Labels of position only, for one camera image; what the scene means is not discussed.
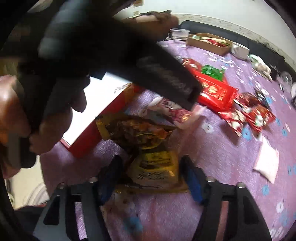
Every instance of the wallpaper border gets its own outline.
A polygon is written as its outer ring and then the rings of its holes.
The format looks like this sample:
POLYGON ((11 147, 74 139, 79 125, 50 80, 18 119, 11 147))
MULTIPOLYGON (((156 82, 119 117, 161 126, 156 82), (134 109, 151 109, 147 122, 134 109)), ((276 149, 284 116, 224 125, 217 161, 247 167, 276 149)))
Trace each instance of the wallpaper border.
POLYGON ((296 62, 288 56, 282 49, 274 45, 272 42, 267 40, 266 38, 263 38, 259 34, 244 28, 242 26, 239 26, 237 24, 221 20, 218 18, 212 18, 207 17, 203 15, 195 15, 195 14, 181 14, 181 13, 173 13, 172 15, 178 17, 179 23, 182 23, 185 20, 191 20, 195 22, 205 23, 209 25, 213 25, 216 27, 224 28, 233 32, 236 32, 238 34, 241 34, 249 39, 258 41, 263 44, 267 44, 270 48, 272 48, 275 52, 277 52, 279 55, 283 56, 285 58, 285 61, 296 71, 296 62))

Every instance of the pink snack package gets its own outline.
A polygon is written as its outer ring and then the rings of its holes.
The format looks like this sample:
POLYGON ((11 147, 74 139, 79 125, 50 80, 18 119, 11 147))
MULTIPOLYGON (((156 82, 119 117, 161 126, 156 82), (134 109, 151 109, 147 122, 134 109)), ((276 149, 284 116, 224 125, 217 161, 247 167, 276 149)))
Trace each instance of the pink snack package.
POLYGON ((192 111, 188 111, 169 99, 158 96, 149 104, 148 109, 163 114, 170 122, 184 130, 200 117, 206 107, 196 104, 192 111))

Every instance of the metal bolt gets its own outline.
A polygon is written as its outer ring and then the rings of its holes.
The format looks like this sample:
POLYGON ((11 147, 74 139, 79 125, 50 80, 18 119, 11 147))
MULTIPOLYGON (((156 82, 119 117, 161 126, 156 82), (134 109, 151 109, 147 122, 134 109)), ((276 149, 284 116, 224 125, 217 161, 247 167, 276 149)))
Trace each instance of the metal bolt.
POLYGON ((89 182, 90 183, 95 183, 95 182, 97 182, 98 181, 98 179, 96 178, 96 177, 91 177, 90 179, 89 179, 89 182))
POLYGON ((239 187, 239 188, 245 188, 246 185, 245 185, 244 183, 238 183, 238 184, 237 184, 237 187, 239 187))
POLYGON ((211 177, 211 176, 206 177, 206 180, 207 180, 207 182, 209 182, 209 183, 213 183, 214 181, 216 181, 216 179, 213 178, 213 177, 211 177))
POLYGON ((66 183, 60 183, 59 185, 57 185, 58 189, 64 189, 66 186, 66 183))

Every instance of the clear cup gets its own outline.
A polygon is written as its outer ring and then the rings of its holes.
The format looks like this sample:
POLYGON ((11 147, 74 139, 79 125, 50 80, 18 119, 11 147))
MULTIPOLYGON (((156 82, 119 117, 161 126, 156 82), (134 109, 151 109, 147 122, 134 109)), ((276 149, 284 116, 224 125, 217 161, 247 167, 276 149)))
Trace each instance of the clear cup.
POLYGON ((187 46, 187 39, 189 36, 189 30, 181 29, 181 28, 172 28, 172 39, 179 47, 186 47, 187 46))

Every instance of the floral tablecloth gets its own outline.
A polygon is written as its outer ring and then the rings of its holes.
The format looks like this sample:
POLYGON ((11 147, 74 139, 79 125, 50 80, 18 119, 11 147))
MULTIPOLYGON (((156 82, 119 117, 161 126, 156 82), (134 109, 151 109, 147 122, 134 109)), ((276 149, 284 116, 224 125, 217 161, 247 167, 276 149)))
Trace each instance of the floral tablecloth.
MULTIPOLYGON (((255 86, 267 96, 276 121, 262 132, 270 145, 279 151, 279 169, 274 184, 253 170, 261 138, 252 135, 246 125, 238 137, 228 124, 206 109, 187 130, 175 130, 170 147, 179 156, 190 155, 207 176, 221 183, 244 182, 259 206, 273 240, 280 240, 296 219, 296 111, 290 105, 290 94, 278 84, 256 74, 251 64, 231 54, 224 57, 188 46, 180 48, 172 41, 160 43, 174 56, 193 58, 202 65, 225 69, 229 85, 240 92, 251 92, 255 86)), ((129 108, 136 111, 149 104, 154 93, 145 91, 129 108)), ((61 143, 41 156, 44 181, 51 194, 58 183, 75 184, 95 176, 115 154, 127 158, 112 141, 101 141, 83 159, 75 159, 61 143)), ((82 223, 81 206, 77 204, 78 224, 82 223)), ((117 240, 191 240, 199 222, 202 207, 190 193, 122 196, 114 194, 102 207, 106 226, 113 241, 117 240)), ((79 226, 81 238, 85 229, 79 226)))

